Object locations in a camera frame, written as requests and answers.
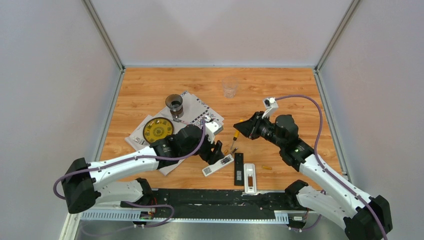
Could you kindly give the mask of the yellow handled screwdriver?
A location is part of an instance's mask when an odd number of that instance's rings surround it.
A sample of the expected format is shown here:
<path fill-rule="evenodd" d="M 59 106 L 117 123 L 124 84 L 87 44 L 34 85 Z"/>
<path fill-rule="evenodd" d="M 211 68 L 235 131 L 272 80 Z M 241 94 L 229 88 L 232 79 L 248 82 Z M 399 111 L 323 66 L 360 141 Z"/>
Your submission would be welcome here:
<path fill-rule="evenodd" d="M 236 130 L 235 133 L 234 133 L 234 136 L 232 138 L 232 143 L 231 143 L 231 146 L 229 148 L 230 150 L 233 150 L 234 145 L 235 145 L 235 142 L 237 141 L 239 135 L 240 135 L 240 131 L 239 130 Z"/>

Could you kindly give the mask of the white slim remote control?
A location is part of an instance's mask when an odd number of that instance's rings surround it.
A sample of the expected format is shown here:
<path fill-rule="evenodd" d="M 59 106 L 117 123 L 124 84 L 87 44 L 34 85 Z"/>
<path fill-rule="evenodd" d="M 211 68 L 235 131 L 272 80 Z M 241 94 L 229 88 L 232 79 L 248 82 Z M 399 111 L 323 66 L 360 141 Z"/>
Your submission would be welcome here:
<path fill-rule="evenodd" d="M 210 176 L 211 174 L 217 172 L 218 170 L 224 168 L 234 161 L 234 158 L 231 154 L 226 155 L 224 158 L 218 160 L 216 163 L 209 165 L 202 169 L 202 173 L 205 177 Z"/>

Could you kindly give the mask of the black remote control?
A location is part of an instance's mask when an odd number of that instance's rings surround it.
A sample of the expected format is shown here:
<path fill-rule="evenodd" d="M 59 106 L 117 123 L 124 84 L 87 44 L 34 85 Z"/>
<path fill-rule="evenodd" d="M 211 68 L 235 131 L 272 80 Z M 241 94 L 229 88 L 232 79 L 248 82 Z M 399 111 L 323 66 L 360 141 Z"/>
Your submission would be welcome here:
<path fill-rule="evenodd" d="M 241 152 L 234 154 L 234 185 L 244 186 L 244 154 Z"/>

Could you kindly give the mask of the white remote battery bay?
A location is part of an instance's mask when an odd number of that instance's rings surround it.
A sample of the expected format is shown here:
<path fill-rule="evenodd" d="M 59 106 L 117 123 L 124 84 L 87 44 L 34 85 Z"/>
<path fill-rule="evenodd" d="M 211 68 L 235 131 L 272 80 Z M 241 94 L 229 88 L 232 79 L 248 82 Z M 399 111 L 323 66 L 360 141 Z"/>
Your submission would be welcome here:
<path fill-rule="evenodd" d="M 244 192 L 247 195 L 257 194 L 256 167 L 253 163 L 243 165 Z"/>

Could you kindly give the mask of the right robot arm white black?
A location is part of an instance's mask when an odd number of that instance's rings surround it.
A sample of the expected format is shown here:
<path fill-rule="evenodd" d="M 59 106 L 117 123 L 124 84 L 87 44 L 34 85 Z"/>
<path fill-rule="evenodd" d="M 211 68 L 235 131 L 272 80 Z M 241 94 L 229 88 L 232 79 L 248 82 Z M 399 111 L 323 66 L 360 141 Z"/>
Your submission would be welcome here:
<path fill-rule="evenodd" d="M 390 204 L 383 196 L 369 195 L 325 163 L 299 137 L 299 128 L 290 114 L 277 116 L 275 122 L 263 114 L 257 111 L 250 119 L 234 124 L 234 128 L 248 139 L 262 137 L 279 147 L 279 155 L 288 166 L 325 191 L 321 193 L 297 180 L 285 189 L 289 208 L 312 209 L 343 229 L 350 240 L 382 240 L 393 229 Z"/>

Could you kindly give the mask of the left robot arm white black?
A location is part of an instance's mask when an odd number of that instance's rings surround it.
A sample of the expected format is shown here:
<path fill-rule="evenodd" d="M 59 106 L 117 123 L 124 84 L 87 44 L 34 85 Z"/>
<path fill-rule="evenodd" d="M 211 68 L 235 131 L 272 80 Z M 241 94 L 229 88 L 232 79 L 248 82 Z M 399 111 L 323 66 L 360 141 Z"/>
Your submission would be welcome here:
<path fill-rule="evenodd" d="M 141 150 L 106 161 L 74 160 L 53 185 L 54 194 L 65 200 L 70 214 L 84 212 L 95 204 L 128 201 L 148 207 L 153 194 L 146 180 L 136 180 L 134 188 L 121 187 L 118 180 L 140 172 L 160 170 L 191 156 L 212 165 L 224 158 L 222 143 L 215 136 L 223 130 L 216 122 L 201 127 L 186 125 L 176 134 L 156 140 Z"/>

